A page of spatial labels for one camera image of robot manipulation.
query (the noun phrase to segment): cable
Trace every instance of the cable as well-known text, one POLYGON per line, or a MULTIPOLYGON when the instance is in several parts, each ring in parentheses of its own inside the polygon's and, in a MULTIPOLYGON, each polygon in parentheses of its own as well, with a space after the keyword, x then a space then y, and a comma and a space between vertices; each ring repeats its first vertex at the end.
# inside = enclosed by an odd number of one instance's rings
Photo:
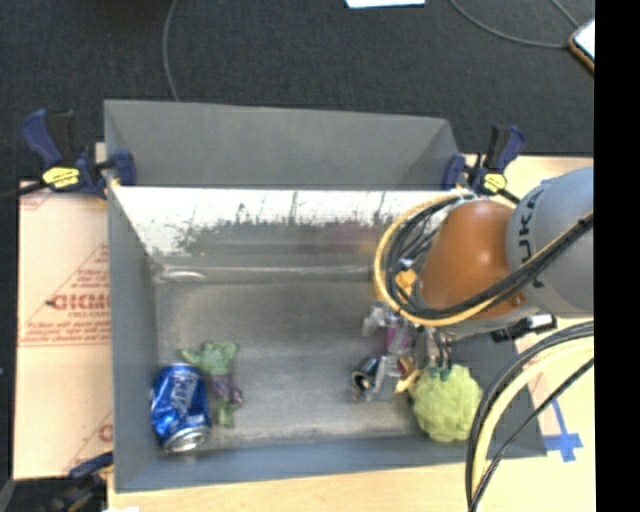
POLYGON ((473 495, 473 498, 471 499, 471 501, 470 501, 470 503, 468 505, 469 506, 468 512, 476 512, 477 511, 478 505, 480 504, 480 500, 482 499, 482 496, 484 495, 485 491, 487 490, 487 487, 489 485, 489 482, 491 481, 491 478, 493 477, 493 475, 495 474, 496 470, 498 469, 498 464, 500 464, 500 462, 502 461, 502 459, 506 455, 506 453, 509 450, 509 448, 511 447, 511 445, 516 440, 516 438, 522 433, 522 431, 525 428, 527 428, 531 423, 533 423, 533 421, 549 405, 551 405, 551 403, 553 403, 554 400, 557 400, 560 397, 560 395, 562 395, 567 389, 569 389, 569 387, 576 380, 578 380, 582 375, 584 375, 587 371, 589 371, 593 367, 594 361, 595 361, 594 358, 589 359, 589 361, 587 361, 580 368, 578 368, 578 370, 573 372, 567 379, 565 379, 564 382, 560 386, 558 386, 540 404, 540 406, 538 406, 538 408, 532 414, 529 415, 529 417, 527 417, 527 419, 522 423, 522 425, 520 427, 518 427, 518 429, 511 435, 511 437, 509 437, 509 439, 502 445, 502 447, 498 450, 496 456, 491 461, 491 463, 490 463, 489 467, 487 468, 486 472, 482 476, 482 479, 480 480, 480 482, 478 484, 478 487, 476 488, 476 491, 475 491, 475 493, 473 495))
POLYGON ((0 193, 0 201, 5 201, 7 199, 17 199, 20 196, 24 196, 25 194, 30 194, 31 192, 36 192, 38 190, 42 190, 47 185, 45 183, 32 183, 30 185, 25 185, 24 187, 16 188, 14 190, 8 190, 6 192, 0 193))
MULTIPOLYGON (((576 19, 573 16, 571 16, 571 14, 569 14, 569 12, 564 7, 562 7, 557 1, 555 1, 555 0, 549 0, 549 1, 560 12, 562 12, 562 14, 564 14, 565 17, 569 21, 571 21, 571 23, 573 23, 576 26, 576 28, 579 26, 578 22, 576 21, 576 19)), ((499 30, 496 30, 496 29, 490 27, 489 25, 485 25, 480 20, 478 20, 478 19, 474 18, 473 16, 471 16, 469 13, 467 13, 467 11, 465 11, 462 7, 460 7, 460 5, 458 5, 456 0, 449 0, 449 3, 467 21, 469 21, 470 23, 476 25, 477 27, 479 27, 479 28, 485 30, 486 32, 489 32, 490 34, 493 34, 494 36, 499 37, 501 39, 506 39, 507 41, 510 41, 512 43, 518 43, 518 44, 522 44, 524 46, 533 46, 535 48, 548 48, 548 49, 551 49, 551 50, 566 50, 567 49, 568 45, 566 43, 563 43, 563 44, 545 43, 545 42, 542 42, 542 41, 533 41, 533 40, 530 40, 530 39, 522 39, 520 37, 516 37, 516 36, 511 36, 509 34, 505 34, 504 32, 500 32, 499 30)))
POLYGON ((484 464, 483 462, 487 459, 487 454, 489 453, 489 445, 491 444, 491 436, 493 431, 500 421, 500 418, 504 414, 504 412, 509 408, 511 402, 515 398, 515 396, 520 392, 520 390, 533 379, 537 375, 540 375, 545 368, 549 365, 556 363, 568 356, 576 355, 576 354, 584 354, 589 353, 593 354, 593 346, 583 346, 579 344, 577 346, 571 347, 561 347, 561 348, 553 348, 550 349, 552 351, 551 354, 547 355, 543 359, 540 359, 533 363, 531 366, 527 367, 522 371, 520 375, 518 375, 513 382, 511 382, 507 388, 500 393, 494 406, 489 411, 487 418, 483 421, 483 426, 480 431, 480 435, 478 436, 478 442, 476 445, 476 453, 474 455, 473 468, 471 472, 472 476, 472 494, 475 494, 477 486, 482 478, 482 473, 484 472, 484 464))
POLYGON ((480 404, 478 404, 478 407, 476 409, 476 416, 474 418, 469 434, 465 468, 465 486, 468 500, 471 500, 473 496, 471 474, 473 469, 477 438, 483 425, 484 418, 491 408, 496 397, 500 394, 501 390, 504 389, 505 385, 522 369, 524 365, 526 365, 538 354, 542 353, 548 348, 558 346, 572 340, 591 336, 594 333, 594 326, 594 322, 590 320, 564 328, 547 336, 543 340, 523 351, 507 367, 505 367, 498 375, 496 375, 494 380, 485 388, 485 392, 482 396, 482 399, 480 400, 480 404))
MULTIPOLYGON (((387 228, 376 250, 374 279, 383 299, 394 312, 418 325, 432 327, 442 327, 466 320, 508 299, 524 288, 538 274, 551 265, 575 240, 593 227, 593 211, 590 211, 539 250, 516 271, 486 290, 444 309, 417 306, 395 279, 398 263, 401 260, 407 238, 416 226, 421 226, 422 222, 429 219, 433 214, 459 201, 470 200, 475 197, 470 193, 466 195, 449 194, 426 201, 404 212, 387 228), (390 248, 385 257, 385 248, 390 241, 390 248)), ((430 242, 434 232, 426 235, 427 242, 430 242)), ((415 243, 416 241, 413 240, 409 244, 411 249, 413 249, 415 243)))
POLYGON ((167 19, 164 22, 164 29, 162 31, 162 63, 164 65, 164 73, 167 77, 167 83, 169 84, 171 95, 175 101, 179 102, 180 97, 178 96, 176 86, 173 83, 171 65, 169 63, 169 28, 171 27, 171 20, 173 19, 173 12, 176 9, 176 5, 178 5, 178 0, 173 0, 167 13, 167 19))

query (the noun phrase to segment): white paper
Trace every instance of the white paper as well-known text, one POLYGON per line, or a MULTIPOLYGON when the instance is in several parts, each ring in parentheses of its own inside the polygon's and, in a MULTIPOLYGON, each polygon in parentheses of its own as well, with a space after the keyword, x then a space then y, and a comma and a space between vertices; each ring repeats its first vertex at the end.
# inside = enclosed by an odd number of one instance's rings
POLYGON ((403 5, 424 5, 425 0, 346 0, 350 9, 364 9, 367 7, 394 7, 403 5))

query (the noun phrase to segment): blue tape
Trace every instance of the blue tape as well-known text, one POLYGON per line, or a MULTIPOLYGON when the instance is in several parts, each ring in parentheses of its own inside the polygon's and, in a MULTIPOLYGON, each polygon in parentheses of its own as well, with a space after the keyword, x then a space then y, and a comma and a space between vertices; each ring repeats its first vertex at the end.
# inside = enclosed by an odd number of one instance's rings
POLYGON ((553 410, 558 418, 560 424, 560 434, 543 436, 545 447, 547 450, 559 450, 562 457, 562 462, 573 462, 576 460, 574 450, 576 448, 582 448, 584 445, 580 440, 580 436, 576 434, 570 434, 567 431, 567 426, 560 410, 560 404, 557 400, 551 402, 553 410))

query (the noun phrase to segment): yellow cable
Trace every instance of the yellow cable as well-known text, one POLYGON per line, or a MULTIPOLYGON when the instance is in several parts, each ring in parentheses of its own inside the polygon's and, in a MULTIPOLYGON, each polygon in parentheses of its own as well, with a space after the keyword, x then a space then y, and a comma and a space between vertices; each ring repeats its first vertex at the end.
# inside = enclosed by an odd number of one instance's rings
POLYGON ((394 312, 399 313, 400 315, 405 317, 407 320, 410 320, 410 321, 412 321, 412 322, 414 322, 416 324, 419 324, 419 325, 429 325, 429 326, 433 326, 433 327, 440 327, 440 326, 444 326, 444 325, 450 325, 450 324, 458 322, 460 320, 464 320, 466 318, 469 318, 470 316, 475 315, 476 313, 479 313, 490 302, 490 301, 485 301, 485 302, 483 302, 481 304, 473 306, 472 308, 469 308, 468 310, 465 310, 462 313, 459 313, 458 315, 454 315, 454 316, 451 316, 451 317, 448 317, 448 318, 425 320, 424 318, 417 317, 417 316, 412 315, 411 313, 405 311, 402 308, 402 306, 400 304, 398 304, 393 299, 393 297, 391 297, 391 295, 389 294, 389 292, 387 290, 387 286, 386 286, 386 284, 384 282, 384 272, 381 271, 383 252, 384 252, 384 248, 387 245, 387 242, 389 241, 389 239, 391 238, 393 233, 396 231, 396 229, 398 229, 398 226, 400 226, 400 224, 402 224, 406 219, 408 219, 409 217, 412 217, 413 215, 416 215, 416 214, 420 213, 422 210, 425 210, 425 209, 427 209, 427 208, 429 208, 431 206, 434 206, 434 205, 436 205, 438 203, 449 201, 451 199, 456 199, 456 198, 460 198, 460 196, 457 195, 457 194, 448 194, 446 196, 442 196, 442 197, 439 197, 437 199, 432 199, 430 201, 425 201, 424 203, 420 203, 420 204, 412 207, 411 209, 407 210, 406 212, 401 214, 399 217, 397 217, 396 220, 393 221, 391 226, 389 226, 387 228, 387 230, 382 235, 382 238, 380 239, 380 242, 378 243, 378 247, 376 249, 375 258, 374 258, 374 261, 373 261, 373 271, 374 271, 373 275, 374 275, 374 279, 375 279, 375 283, 376 283, 376 286, 378 288, 378 291, 382 294, 383 299, 387 302, 387 304, 391 307, 391 309, 393 309, 394 312))
POLYGON ((493 407, 491 408, 487 418, 485 419, 480 434, 478 435, 478 442, 476 444, 476 453, 473 459, 473 471, 472 471, 472 494, 475 494, 482 475, 484 473, 487 454, 489 452, 489 445, 491 443, 491 436, 498 424, 498 421, 502 417, 504 411, 511 405, 511 402, 520 390, 530 382, 534 377, 544 371, 544 369, 558 362, 565 357, 579 354, 589 353, 593 354, 593 344, 587 344, 585 346, 584 340, 574 340, 568 342, 568 344, 560 347, 553 347, 542 352, 544 355, 541 359, 536 360, 531 366, 525 368, 521 374, 519 374, 501 393, 498 395, 493 407))
MULTIPOLYGON (((430 201, 425 201, 423 203, 420 203, 420 204, 410 208, 409 210, 407 210, 406 212, 401 214, 399 217, 397 217, 395 219, 395 221, 387 228, 387 230, 382 235, 382 238, 380 239, 380 242, 378 243, 378 247, 376 248, 375 258, 374 258, 374 262, 373 262, 373 276, 374 276, 375 284, 376 284, 376 287, 377 287, 379 293, 382 295, 382 298, 387 302, 387 304, 391 307, 391 309, 395 313, 400 314, 401 316, 403 316, 407 320, 409 320, 411 322, 414 322, 415 324, 418 324, 418 325, 425 325, 425 326, 431 326, 431 327, 443 327, 443 326, 446 326, 446 325, 452 325, 452 324, 461 322, 463 320, 466 320, 467 318, 472 317, 473 315, 475 315, 477 313, 480 313, 482 310, 484 310, 489 305, 491 305, 491 302, 495 298, 495 297, 492 297, 490 299, 487 299, 487 300, 485 300, 485 301, 483 301, 483 302, 481 302, 479 304, 476 304, 475 306, 471 306, 470 308, 467 308, 467 309, 461 311, 460 313, 448 316, 446 318, 426 319, 426 318, 421 318, 421 317, 412 315, 411 313, 406 311, 402 307, 401 304, 398 304, 393 299, 393 297, 391 297, 391 295, 389 294, 389 292, 387 290, 387 286, 386 286, 386 283, 385 283, 385 280, 384 280, 384 272, 381 270, 381 267, 382 267, 384 249, 385 249, 387 243, 389 242, 389 240, 391 239, 393 233, 409 217, 412 217, 412 216, 420 213, 422 210, 425 210, 425 209, 427 209, 427 208, 429 208, 429 207, 431 207, 433 205, 436 205, 436 204, 441 203, 441 202, 449 201, 449 200, 454 199, 454 198, 460 198, 461 200, 464 200, 458 194, 447 194, 445 196, 440 196, 440 197, 438 197, 436 199, 432 199, 430 201)), ((583 219, 586 218, 587 216, 591 215, 591 214, 593 214, 593 210, 591 210, 589 213, 587 213, 583 217, 583 219)), ((562 232, 560 235, 558 235, 555 239, 553 239, 551 242, 549 242, 544 248, 542 248, 540 251, 538 251, 536 254, 534 254, 531 258, 529 258, 529 260, 527 260, 527 262, 525 264, 523 264, 520 267, 520 269, 525 268, 525 267, 529 267, 529 266, 533 266, 542 257, 543 253, 551 245, 553 245, 558 240, 560 240, 562 237, 564 237, 572 228, 573 228, 573 226, 570 226, 568 229, 566 229, 564 232, 562 232)))

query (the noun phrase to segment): cardboard sheet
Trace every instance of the cardboard sheet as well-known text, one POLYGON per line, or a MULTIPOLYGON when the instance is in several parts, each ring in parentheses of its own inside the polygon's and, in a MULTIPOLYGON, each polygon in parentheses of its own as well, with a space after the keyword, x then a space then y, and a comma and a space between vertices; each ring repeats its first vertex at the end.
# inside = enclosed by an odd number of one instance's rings
POLYGON ((112 448, 106 203, 20 202, 15 479, 64 476, 112 448))

